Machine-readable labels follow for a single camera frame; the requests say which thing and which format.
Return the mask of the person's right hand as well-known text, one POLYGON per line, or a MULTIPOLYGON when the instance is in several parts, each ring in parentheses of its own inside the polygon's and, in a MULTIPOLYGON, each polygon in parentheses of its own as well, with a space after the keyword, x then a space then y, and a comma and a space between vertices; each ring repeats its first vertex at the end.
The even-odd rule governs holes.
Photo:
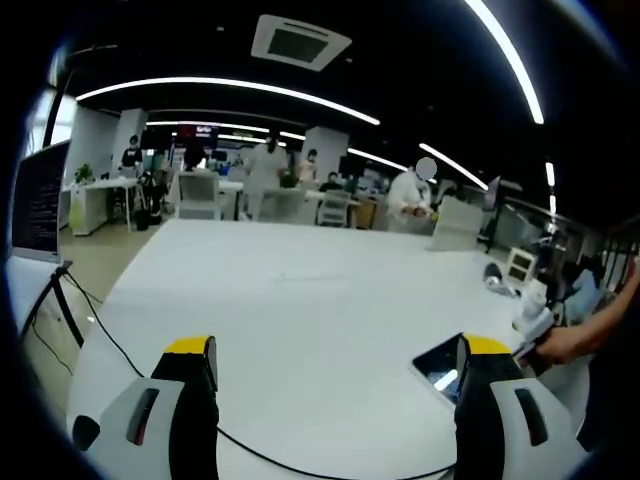
POLYGON ((591 355, 597 344, 585 325, 553 327, 534 348, 537 373, 591 355))

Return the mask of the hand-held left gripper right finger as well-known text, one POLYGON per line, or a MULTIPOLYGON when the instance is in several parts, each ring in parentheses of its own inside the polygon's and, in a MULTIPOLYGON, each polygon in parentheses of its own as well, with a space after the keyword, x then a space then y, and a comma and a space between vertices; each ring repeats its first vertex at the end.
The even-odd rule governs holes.
POLYGON ((566 479, 587 457, 569 411, 507 346, 464 333, 457 367, 456 479, 566 479))

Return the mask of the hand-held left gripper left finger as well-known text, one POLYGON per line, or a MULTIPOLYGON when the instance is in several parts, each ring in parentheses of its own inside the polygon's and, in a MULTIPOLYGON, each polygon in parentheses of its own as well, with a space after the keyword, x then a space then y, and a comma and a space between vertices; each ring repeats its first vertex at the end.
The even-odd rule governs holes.
POLYGON ((105 479, 216 479, 216 339, 175 341, 149 377, 87 420, 87 456, 105 479))

